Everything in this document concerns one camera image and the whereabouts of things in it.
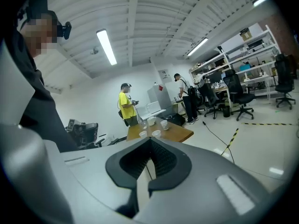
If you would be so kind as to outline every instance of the yellow and black tape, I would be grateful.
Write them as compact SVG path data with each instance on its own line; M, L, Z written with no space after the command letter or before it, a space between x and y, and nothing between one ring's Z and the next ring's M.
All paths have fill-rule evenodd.
M255 124L255 123L242 123L243 125L293 125L293 124Z
M222 154L224 154L224 153L228 150L229 146L231 146L231 144L232 144L232 142L234 141L234 139L235 139L235 137L236 137L238 131L239 131L239 128L236 129L236 131L235 131L235 133L234 133L232 139L231 139L230 142L229 142L229 145L226 147L226 149L224 150L224 152L223 152Z

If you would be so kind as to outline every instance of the black pants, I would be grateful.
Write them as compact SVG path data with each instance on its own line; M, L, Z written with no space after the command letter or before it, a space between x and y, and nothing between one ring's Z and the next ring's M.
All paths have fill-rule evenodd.
M193 121L193 118L197 118L196 105L194 101L189 96L183 96L183 101L186 108L186 113L188 116L188 122Z
M137 116L132 116L132 117L129 118L129 119L125 119L125 121L126 121L130 126L138 125Z

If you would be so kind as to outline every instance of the black shirt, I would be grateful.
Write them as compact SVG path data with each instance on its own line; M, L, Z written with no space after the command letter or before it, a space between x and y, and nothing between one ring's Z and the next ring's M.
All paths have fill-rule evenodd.
M14 30L6 39L8 50L20 72L35 89L20 121L20 125L37 132L43 140L56 143L60 152L77 150L75 142L66 132L56 111L54 99L45 89L42 73L36 69L22 35Z

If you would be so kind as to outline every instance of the white cup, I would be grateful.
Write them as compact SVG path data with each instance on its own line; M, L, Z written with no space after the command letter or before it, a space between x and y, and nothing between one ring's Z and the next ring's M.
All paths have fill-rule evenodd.
M155 138L160 138L161 137L161 131L156 130L156 131L152 132L151 135L153 135L153 137L155 137Z
M164 130L167 130L167 129L168 129L168 123L167 123L167 120L163 120L163 121L161 121L160 123L161 123L162 128L163 128Z
M146 138L148 136L148 133L146 131L142 131L141 133L139 133L140 138Z
M148 124L149 124L149 126L153 126L155 124L155 120L156 120L155 117L148 118Z

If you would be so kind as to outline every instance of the yellow t-shirt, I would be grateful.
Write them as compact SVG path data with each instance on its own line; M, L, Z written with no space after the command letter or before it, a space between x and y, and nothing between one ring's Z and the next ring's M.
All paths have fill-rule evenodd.
M122 107L122 105L128 105L128 104L131 103L125 93L121 92L119 94L119 96L118 96L118 103L120 104L122 117L124 119L129 119L129 118L131 118L133 116L136 116L135 109L134 109L133 106L131 106L129 108L123 108Z

